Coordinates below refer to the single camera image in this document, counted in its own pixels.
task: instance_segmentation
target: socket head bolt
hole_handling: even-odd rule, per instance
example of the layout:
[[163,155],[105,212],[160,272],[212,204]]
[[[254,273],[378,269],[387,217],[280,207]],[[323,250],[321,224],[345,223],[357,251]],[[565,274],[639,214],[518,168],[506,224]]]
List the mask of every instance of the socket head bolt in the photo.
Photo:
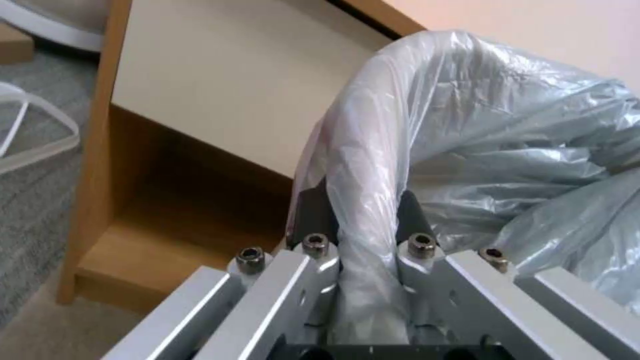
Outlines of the socket head bolt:
[[324,234],[309,234],[302,239],[302,250],[310,257],[319,259],[329,252],[329,239]]
[[238,270],[251,275],[264,270],[264,251],[260,247],[245,247],[236,255]]
[[409,254],[418,259],[432,258],[436,253],[436,240],[426,233],[414,233],[409,236]]
[[481,249],[478,251],[478,255],[499,272],[503,274],[507,272],[509,260],[504,257],[502,251],[495,248]]

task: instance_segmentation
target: wooden shelf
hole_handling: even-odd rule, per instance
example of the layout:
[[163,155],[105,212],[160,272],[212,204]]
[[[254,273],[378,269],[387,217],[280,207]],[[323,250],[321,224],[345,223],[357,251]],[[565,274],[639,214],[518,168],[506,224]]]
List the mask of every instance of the wooden shelf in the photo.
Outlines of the wooden shelf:
[[145,185],[80,260],[77,276],[167,296],[200,265],[224,269],[243,247],[277,245],[284,228],[270,212],[260,218],[262,204],[231,203],[247,201],[250,190],[211,186],[203,193],[193,184],[181,191],[162,181]]
[[199,266],[225,269],[240,249],[271,251],[282,239],[290,180],[162,131],[147,175],[79,259],[77,294],[144,313]]

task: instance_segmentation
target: white panel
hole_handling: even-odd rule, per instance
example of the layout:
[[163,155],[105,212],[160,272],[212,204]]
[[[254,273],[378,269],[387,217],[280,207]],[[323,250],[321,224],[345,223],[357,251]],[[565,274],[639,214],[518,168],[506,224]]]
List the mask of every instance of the white panel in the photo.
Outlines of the white panel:
[[325,0],[134,0],[113,102],[292,177],[315,122],[387,43]]

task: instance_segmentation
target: plastic bag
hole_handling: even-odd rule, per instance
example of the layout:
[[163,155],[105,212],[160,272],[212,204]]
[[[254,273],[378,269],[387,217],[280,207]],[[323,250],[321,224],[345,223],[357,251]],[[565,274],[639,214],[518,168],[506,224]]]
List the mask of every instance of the plastic bag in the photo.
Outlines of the plastic bag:
[[640,315],[640,170],[545,202],[505,226],[494,246],[520,275],[562,266]]
[[394,258],[407,186],[446,250],[488,245],[530,207],[635,162],[638,120],[621,83],[461,31],[379,51],[314,129],[294,182],[291,209],[326,176],[339,223],[332,339],[408,342]]

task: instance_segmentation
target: mounting hole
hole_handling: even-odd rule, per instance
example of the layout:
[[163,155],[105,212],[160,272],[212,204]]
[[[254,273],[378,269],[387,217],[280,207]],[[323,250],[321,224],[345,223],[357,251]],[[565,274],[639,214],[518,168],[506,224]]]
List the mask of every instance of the mounting hole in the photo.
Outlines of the mounting hole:
[[248,247],[247,249],[244,249],[240,252],[240,256],[242,256],[245,259],[255,259],[260,255],[258,249],[255,249],[253,247]]
[[465,348],[455,348],[444,355],[444,360],[475,360],[477,357]]
[[493,256],[494,258],[501,258],[502,257],[502,251],[498,250],[498,249],[487,249],[486,250],[486,254],[489,256]]
[[333,355],[323,348],[310,347],[302,350],[299,360],[333,360]]
[[415,237],[415,241],[417,241],[417,242],[419,242],[421,244],[429,245],[432,240],[426,234],[419,234],[418,236]]
[[320,236],[320,235],[312,235],[312,236],[309,236],[309,242],[310,242],[310,243],[319,244],[319,243],[322,243],[322,242],[323,242],[323,240],[324,240],[324,239],[323,239],[323,238],[322,238],[322,236]]
[[451,305],[453,305],[453,307],[458,307],[458,302],[460,300],[458,299],[458,293],[456,293],[456,290],[451,290],[449,292],[449,301],[451,301]]
[[300,293],[300,306],[305,304],[306,299],[307,299],[307,292],[305,290],[302,290],[302,292]]

